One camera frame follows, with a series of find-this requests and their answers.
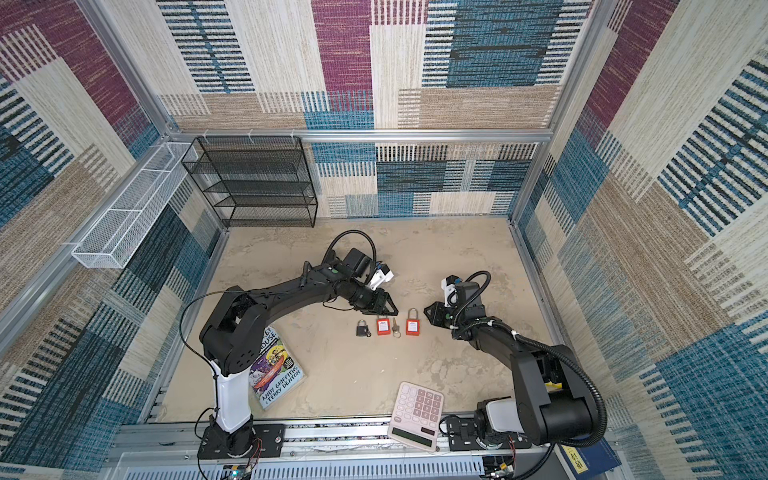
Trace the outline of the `red padlock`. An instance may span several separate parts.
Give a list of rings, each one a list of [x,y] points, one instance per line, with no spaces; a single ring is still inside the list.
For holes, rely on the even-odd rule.
[[[421,332],[421,322],[416,308],[410,308],[406,319],[406,335],[419,336]]]
[[[391,316],[392,314],[386,308],[380,309],[377,312],[376,332],[379,336],[392,334]]]

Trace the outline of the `small black padlock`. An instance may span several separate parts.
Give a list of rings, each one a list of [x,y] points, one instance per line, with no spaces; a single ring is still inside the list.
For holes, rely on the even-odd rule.
[[[372,336],[368,324],[363,319],[360,319],[356,325],[356,336],[364,338],[370,338]]]

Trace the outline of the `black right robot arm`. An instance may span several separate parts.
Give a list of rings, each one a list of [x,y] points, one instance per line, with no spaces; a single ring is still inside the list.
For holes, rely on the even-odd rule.
[[[481,301],[486,284],[449,276],[444,294],[424,309],[430,324],[447,329],[509,368],[516,417],[531,443],[589,447],[607,429],[605,401],[573,352],[528,338],[497,317],[488,316]]]

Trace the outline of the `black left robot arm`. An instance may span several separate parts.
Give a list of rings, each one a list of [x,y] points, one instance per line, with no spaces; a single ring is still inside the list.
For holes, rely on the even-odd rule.
[[[271,287],[225,290],[199,333],[202,358],[212,368],[216,400],[215,419],[205,431],[208,443],[220,441],[231,456],[237,456],[254,441],[248,375],[272,323],[337,298],[362,315],[395,316],[398,309],[383,289],[393,278],[387,264],[377,264],[353,248],[343,259],[330,250],[322,263],[306,263],[298,277]]]

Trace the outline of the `pink calculator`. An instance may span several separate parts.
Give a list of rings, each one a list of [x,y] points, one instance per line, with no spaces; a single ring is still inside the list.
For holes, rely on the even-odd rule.
[[[442,393],[401,382],[388,426],[388,437],[408,447],[436,452],[444,405]]]

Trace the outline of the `purple treehouse book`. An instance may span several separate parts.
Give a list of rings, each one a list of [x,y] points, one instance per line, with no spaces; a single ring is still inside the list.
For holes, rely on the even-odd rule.
[[[249,386],[264,410],[299,385],[305,372],[272,327],[264,331],[261,351],[249,371]]]

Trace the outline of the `blue box with yellow label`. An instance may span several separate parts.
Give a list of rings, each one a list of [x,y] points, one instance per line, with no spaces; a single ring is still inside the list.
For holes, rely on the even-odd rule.
[[[619,456],[605,439],[584,448],[558,444],[554,452],[570,480],[593,479],[621,466]]]

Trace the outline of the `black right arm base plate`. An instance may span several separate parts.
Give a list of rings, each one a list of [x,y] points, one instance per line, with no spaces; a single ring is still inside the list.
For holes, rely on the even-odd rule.
[[[478,427],[473,418],[445,415],[440,431],[448,439],[451,451],[530,449],[532,443],[521,432],[497,432],[490,427]]]

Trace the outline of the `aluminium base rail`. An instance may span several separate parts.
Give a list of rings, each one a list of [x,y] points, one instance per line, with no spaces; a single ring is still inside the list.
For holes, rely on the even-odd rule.
[[[189,423],[155,423],[120,430],[99,474],[102,479],[488,479],[502,464],[523,473],[543,447],[520,435],[511,447],[453,451],[447,438],[428,453],[388,437],[386,416],[278,419],[278,456],[200,460]]]

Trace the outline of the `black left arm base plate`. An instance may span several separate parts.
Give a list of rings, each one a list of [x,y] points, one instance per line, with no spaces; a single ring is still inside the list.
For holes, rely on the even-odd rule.
[[[229,433],[214,423],[202,435],[197,458],[241,462],[277,458],[283,448],[285,428],[284,424],[245,424]]]

